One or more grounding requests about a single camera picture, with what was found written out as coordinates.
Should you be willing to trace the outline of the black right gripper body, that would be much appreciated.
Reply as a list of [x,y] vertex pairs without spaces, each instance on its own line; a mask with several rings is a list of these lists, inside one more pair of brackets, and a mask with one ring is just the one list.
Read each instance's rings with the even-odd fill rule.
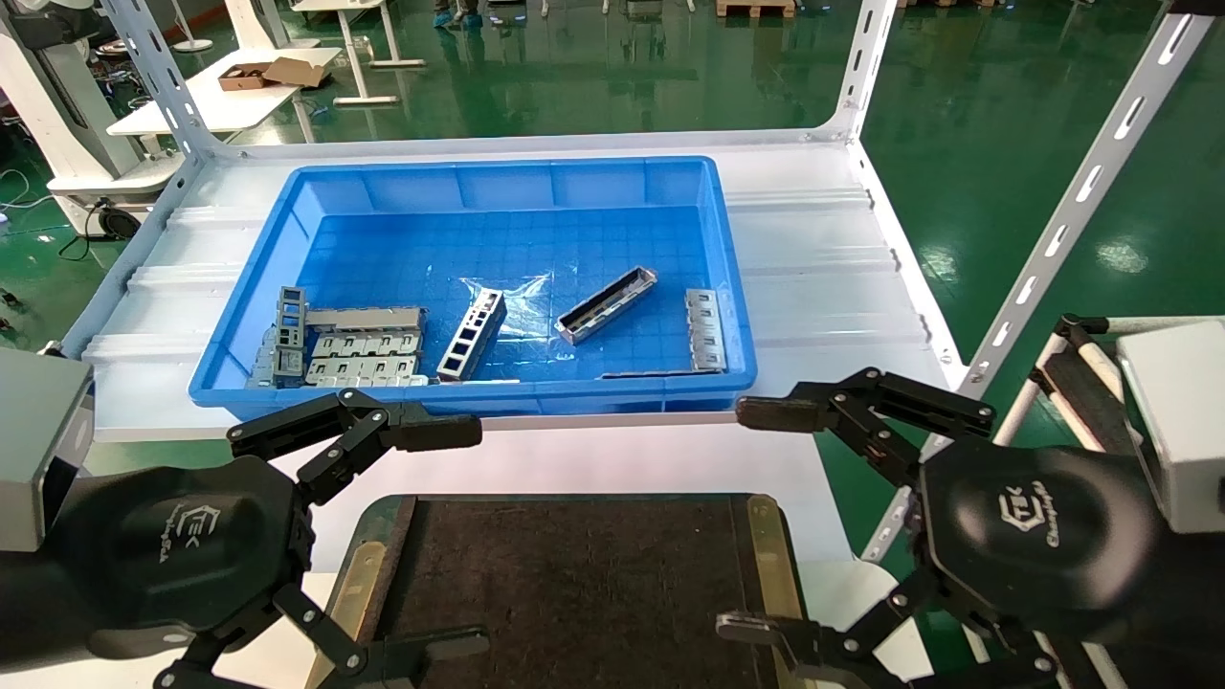
[[985,615],[1223,655],[1223,536],[1169,527],[1138,459],[952,445],[919,473],[926,550]]

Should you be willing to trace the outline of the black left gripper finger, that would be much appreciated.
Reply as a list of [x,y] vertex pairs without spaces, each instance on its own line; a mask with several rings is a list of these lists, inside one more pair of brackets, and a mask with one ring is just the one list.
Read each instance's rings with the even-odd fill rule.
[[[320,688],[419,688],[434,662],[485,653],[490,638],[481,625],[468,625],[424,633],[412,638],[382,638],[360,645],[331,615],[321,611],[301,586],[281,586],[270,604],[278,611],[312,646],[331,661],[333,668]],[[236,633],[198,633],[183,657],[156,677],[154,688],[250,688],[250,683],[216,676],[214,664]]]
[[303,500],[323,506],[390,450],[420,454],[479,445],[481,421],[432,416],[417,402],[382,403],[359,389],[341,389],[232,427],[228,440],[235,457],[263,461],[327,443],[296,473]]

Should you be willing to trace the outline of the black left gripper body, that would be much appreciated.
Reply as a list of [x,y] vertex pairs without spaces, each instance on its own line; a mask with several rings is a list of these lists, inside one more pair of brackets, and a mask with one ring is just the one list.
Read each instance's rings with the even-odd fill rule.
[[301,490],[262,459],[74,481],[43,546],[2,553],[1,658],[65,663],[245,647],[314,546]]

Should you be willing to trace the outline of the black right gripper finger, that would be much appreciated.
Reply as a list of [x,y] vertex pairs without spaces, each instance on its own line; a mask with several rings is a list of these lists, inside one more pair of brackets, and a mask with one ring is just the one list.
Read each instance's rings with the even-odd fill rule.
[[[967,625],[982,623],[1007,653],[993,661],[902,679],[876,656],[902,624],[930,604],[960,613]],[[715,619],[715,633],[726,640],[766,645],[779,651],[793,677],[826,680],[844,688],[1051,688],[1054,656],[1008,615],[991,615],[960,585],[932,568],[916,568],[902,584],[853,623],[849,631],[788,615],[756,615],[733,611]]]
[[922,450],[893,432],[889,419],[953,440],[989,436],[996,421],[990,406],[875,367],[835,383],[800,381],[784,397],[745,395],[735,413],[756,432],[831,432],[892,485],[910,488]]

